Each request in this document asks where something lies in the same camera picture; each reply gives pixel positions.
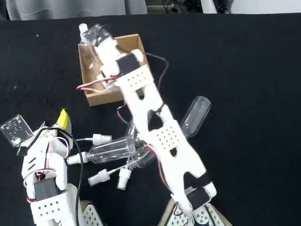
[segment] cable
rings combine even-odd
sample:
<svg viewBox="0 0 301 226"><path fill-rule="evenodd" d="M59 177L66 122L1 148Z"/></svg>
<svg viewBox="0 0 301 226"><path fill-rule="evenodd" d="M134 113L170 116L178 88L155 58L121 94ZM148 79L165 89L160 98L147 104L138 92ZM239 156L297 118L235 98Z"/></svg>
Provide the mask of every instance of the cable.
<svg viewBox="0 0 301 226"><path fill-rule="evenodd" d="M123 51L123 52L126 52L126 53L130 53L131 51L129 50L126 50L126 49L123 49L122 47L120 47L119 45L116 46L119 50ZM143 54L145 55L148 55L148 56L151 56L151 57L155 57L155 58L158 58L160 60L163 60L166 64L162 74L160 75L159 77L159 80L158 80L158 84L157 84L157 89L160 91L160 86L161 86L161 82L162 82L162 79L163 79L163 76L165 75L165 72L167 71L168 67L169 67L169 61L166 60L165 58L161 57L161 56L157 56L155 54L152 54L152 53L146 53L146 52L142 52Z"/></svg>
<svg viewBox="0 0 301 226"><path fill-rule="evenodd" d="M51 141L53 141L54 139L62 140L62 141L65 142L67 154L66 154L66 156L64 157L64 159L66 159L66 158L69 156L69 154L70 154L70 148L69 148L69 143L68 143L68 141L67 141L65 138L63 138L63 137L53 137L53 138L50 140L50 143L51 143Z"/></svg>
<svg viewBox="0 0 301 226"><path fill-rule="evenodd" d="M162 5L163 5L163 7L164 7L164 9L165 9L166 14L169 14L168 8L167 8L167 7L165 6L165 4L164 4L164 0L162 0Z"/></svg>
<svg viewBox="0 0 301 226"><path fill-rule="evenodd" d="M175 208L174 208L174 215L175 215L175 216L180 216L180 215L182 215L182 214L183 214L183 211L182 211L182 210L180 210L181 213L178 213L178 214L175 213L175 211L176 211L177 209L178 209L178 203L176 202Z"/></svg>
<svg viewBox="0 0 301 226"><path fill-rule="evenodd" d="M211 215L211 213L210 213L208 207L207 207L206 205L204 205L204 208L205 208L206 211L208 212L209 217L210 217L210 219L211 219L211 221L212 221L213 226L216 226L216 224L215 224L215 222L214 222L214 220L213 220L213 217L212 217L212 215Z"/></svg>
<svg viewBox="0 0 301 226"><path fill-rule="evenodd" d="M117 108L117 115L118 115L118 117L119 117L126 125L128 125L128 122L121 116L121 114L120 114L120 112L119 112L119 110L120 110L121 108L125 107L125 106L126 106L126 102L124 102L124 104L123 104L122 106L120 106L120 107Z"/></svg>
<svg viewBox="0 0 301 226"><path fill-rule="evenodd" d="M36 202L36 200L30 199L29 197L26 197L26 201L27 201L28 203L34 203L34 202Z"/></svg>
<svg viewBox="0 0 301 226"><path fill-rule="evenodd" d="M77 141L74 139L74 137L68 133L67 131L61 129L61 128L56 128L56 127L52 127L52 128L48 128L48 127L44 127L41 128L39 130L39 132L37 133L37 135L35 136L35 138L32 140L32 142L28 145L27 150L29 150L30 147L32 147L32 145L37 141L37 139L39 138L40 134L44 131L44 130L57 130L60 131L61 133L65 134L66 136L68 136L70 139L72 139L76 145L76 148L79 152L79 158L80 158L80 173L79 173L79 186L77 189L77 193L76 193L76 206L75 206L75 218L76 218L76 225L79 225L79 191L80 191L80 187L81 187L81 182L82 182L82 177L83 177L83 171L84 171L84 161L83 161L83 156L81 155L81 150L79 147L79 144L77 143Z"/></svg>
<svg viewBox="0 0 301 226"><path fill-rule="evenodd" d="M26 184L27 178L28 178L31 174L33 174L33 173L38 173L38 172L54 172L54 173L56 173L56 171L55 171L54 169L50 169L50 168L44 168L44 169L37 169L37 170L34 170L34 171L30 172L29 174L27 174L26 177L24 177L23 185L24 185L25 188L27 187L27 184Z"/></svg>
<svg viewBox="0 0 301 226"><path fill-rule="evenodd" d="M20 151L21 151L21 144L19 144L19 146L18 146L18 150L17 150L16 156L19 156Z"/></svg>
<svg viewBox="0 0 301 226"><path fill-rule="evenodd" d="M93 141L93 138L92 137L89 137L89 138L80 138L80 139L76 139L76 141Z"/></svg>
<svg viewBox="0 0 301 226"><path fill-rule="evenodd" d="M106 91L108 91L110 88L112 88L114 86L114 83L111 84L110 86L108 86L106 89L104 90L98 90L98 89L91 89L91 88L80 88L78 90L87 90L87 91L93 91L95 93L104 93Z"/></svg>
<svg viewBox="0 0 301 226"><path fill-rule="evenodd" d="M164 176L163 176L163 173L162 173L162 168L161 168L161 163L160 163L160 160L159 160L159 157L157 156L157 153L155 151L155 149L153 149L151 147L151 145L145 145L145 147L147 147L148 149L150 149L156 156L157 160L158 160L158 169L159 169L159 174L160 174L160 177L161 177L161 180L163 182L163 184L168 188L168 190L172 193L172 191L170 190L169 186L167 185L165 179L164 179Z"/></svg>
<svg viewBox="0 0 301 226"><path fill-rule="evenodd" d="M89 83L85 83L85 84L82 84L82 85L80 85L80 86L77 86L76 87L76 90L88 90L88 89L90 89L90 88L87 88L88 86L91 86L91 85L93 85L93 84L95 84L95 83L99 83L99 82L103 82L103 81L111 81L111 80L115 80L115 79L117 79L118 78L118 76L117 75L114 75L114 76L111 76L110 78L104 78L104 79L96 79L96 80L94 80L94 81L92 81L92 82L89 82Z"/></svg>

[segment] black fabric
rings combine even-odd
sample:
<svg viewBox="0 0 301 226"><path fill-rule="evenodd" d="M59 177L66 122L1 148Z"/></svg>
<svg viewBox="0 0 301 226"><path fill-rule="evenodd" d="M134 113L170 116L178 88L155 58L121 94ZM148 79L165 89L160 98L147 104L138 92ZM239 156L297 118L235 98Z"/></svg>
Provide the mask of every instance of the black fabric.
<svg viewBox="0 0 301 226"><path fill-rule="evenodd" d="M116 108L89 107L81 84L80 23L107 24L114 36L138 33L146 52L169 60L161 95L181 120L193 98L212 108L189 139L217 188L212 203L233 225L299 225L301 15L104 16L0 22L0 122L20 113L32 129L66 108L75 137L124 135ZM155 80L164 63L149 58ZM22 158L0 136L1 224L33 225L22 186ZM81 144L88 150L88 144ZM81 199L109 226L156 225L170 195L155 163L133 171L126 191L111 180L90 187L104 165L86 164ZM77 185L79 165L68 167Z"/></svg>

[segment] cardboard box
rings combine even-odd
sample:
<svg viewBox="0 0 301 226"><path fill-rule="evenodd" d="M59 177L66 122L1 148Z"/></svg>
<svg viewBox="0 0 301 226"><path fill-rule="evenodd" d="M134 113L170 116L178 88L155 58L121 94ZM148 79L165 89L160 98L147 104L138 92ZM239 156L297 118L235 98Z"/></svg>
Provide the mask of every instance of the cardboard box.
<svg viewBox="0 0 301 226"><path fill-rule="evenodd" d="M124 50L139 49L144 52L141 39L138 34L120 36L115 38L119 46ZM81 67L81 76L83 83L92 82L100 74L100 67L103 65L99 60L92 44L79 44L79 60ZM147 64L146 56L143 55L143 65ZM91 86L98 90L104 90L101 83ZM123 100L123 96L119 91L110 93L95 93L93 91L85 91L85 95L90 106L102 105L106 103Z"/></svg>

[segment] transparent tube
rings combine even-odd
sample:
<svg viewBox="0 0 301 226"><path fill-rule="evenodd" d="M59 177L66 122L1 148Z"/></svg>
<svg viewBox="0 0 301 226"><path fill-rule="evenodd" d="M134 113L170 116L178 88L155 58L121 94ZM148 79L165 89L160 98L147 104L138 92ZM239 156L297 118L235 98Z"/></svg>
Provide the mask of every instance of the transparent tube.
<svg viewBox="0 0 301 226"><path fill-rule="evenodd" d="M132 156L131 162L128 166L129 170L133 170L137 167L143 168L149 165L155 159L154 153L152 153L148 148L145 148L143 145L139 147L136 153Z"/></svg>
<svg viewBox="0 0 301 226"><path fill-rule="evenodd" d="M88 161L101 164L127 158L135 153L135 141L131 136L120 137L112 141L94 145L87 153Z"/></svg>
<svg viewBox="0 0 301 226"><path fill-rule="evenodd" d="M186 138L197 134L203 124L209 110L211 102L206 97L195 97L185 114L180 126Z"/></svg>

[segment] white robotic arm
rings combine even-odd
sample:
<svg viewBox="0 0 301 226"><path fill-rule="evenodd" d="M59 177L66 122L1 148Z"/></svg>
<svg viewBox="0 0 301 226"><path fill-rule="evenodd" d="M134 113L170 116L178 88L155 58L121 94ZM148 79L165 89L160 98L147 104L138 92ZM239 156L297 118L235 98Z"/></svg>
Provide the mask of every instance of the white robotic arm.
<svg viewBox="0 0 301 226"><path fill-rule="evenodd" d="M206 178L206 169L200 157L187 142L168 106L164 104L148 65L143 65L144 53L138 49L126 55L118 52L120 49L118 43L99 25L83 31L81 36L95 44L96 52L103 62L101 67L103 78L118 75L114 85L119 87L123 94L140 139L160 160L173 199L178 202L185 214L191 214L194 207L185 194L183 176L189 172L195 178ZM143 91L143 99L137 94L139 89ZM163 122L161 128L148 130L150 111L161 118ZM205 204L216 195L216 189L208 180L201 187L207 196L204 199Z"/></svg>

